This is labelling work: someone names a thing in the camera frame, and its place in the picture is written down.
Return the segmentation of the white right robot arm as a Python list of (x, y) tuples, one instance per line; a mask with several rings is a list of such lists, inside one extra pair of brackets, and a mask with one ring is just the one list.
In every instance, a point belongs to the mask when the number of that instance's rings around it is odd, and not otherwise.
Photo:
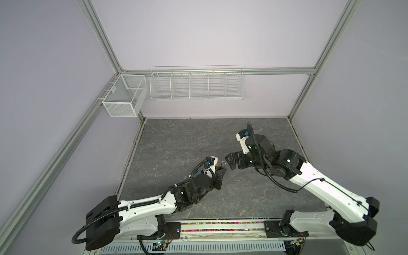
[(231, 169), (253, 167), (274, 184), (290, 193), (307, 190), (326, 205), (320, 212), (287, 210), (277, 233), (285, 237), (307, 232), (336, 234), (344, 241), (364, 246), (376, 235), (380, 203), (374, 197), (364, 198), (334, 182), (303, 156), (290, 149), (276, 150), (265, 136), (242, 130), (236, 134), (242, 150), (226, 156)]

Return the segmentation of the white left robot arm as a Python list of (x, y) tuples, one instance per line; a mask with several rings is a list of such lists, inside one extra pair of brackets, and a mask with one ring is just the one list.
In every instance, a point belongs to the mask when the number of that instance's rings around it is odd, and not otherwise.
[(166, 189), (162, 195), (139, 200), (106, 197), (86, 214), (86, 223), (71, 239), (85, 243), (86, 250), (97, 250), (125, 237), (156, 238), (167, 230), (164, 217), (198, 204), (210, 191), (222, 188), (226, 167), (200, 171), (188, 180)]

